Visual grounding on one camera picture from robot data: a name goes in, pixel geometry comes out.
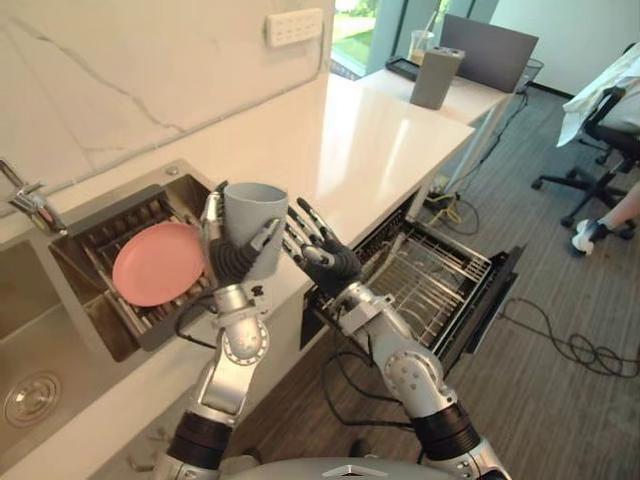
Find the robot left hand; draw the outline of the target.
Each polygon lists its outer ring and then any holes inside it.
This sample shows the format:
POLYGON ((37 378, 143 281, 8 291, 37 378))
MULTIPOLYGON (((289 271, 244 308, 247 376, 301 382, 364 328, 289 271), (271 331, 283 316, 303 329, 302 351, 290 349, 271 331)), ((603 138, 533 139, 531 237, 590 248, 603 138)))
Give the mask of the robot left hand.
POLYGON ((287 193, 277 187, 223 181, 199 219, 205 271, 218 288, 261 281, 277 269, 287 193))

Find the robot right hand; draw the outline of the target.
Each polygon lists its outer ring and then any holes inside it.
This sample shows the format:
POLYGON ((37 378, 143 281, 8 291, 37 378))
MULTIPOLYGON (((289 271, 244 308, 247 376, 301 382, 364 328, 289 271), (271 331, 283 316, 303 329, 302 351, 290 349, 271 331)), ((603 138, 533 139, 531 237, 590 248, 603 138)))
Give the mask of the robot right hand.
POLYGON ((325 296, 337 298, 361 279, 362 264, 314 207, 302 197, 296 203, 308 219, 288 206, 282 249, 325 296))

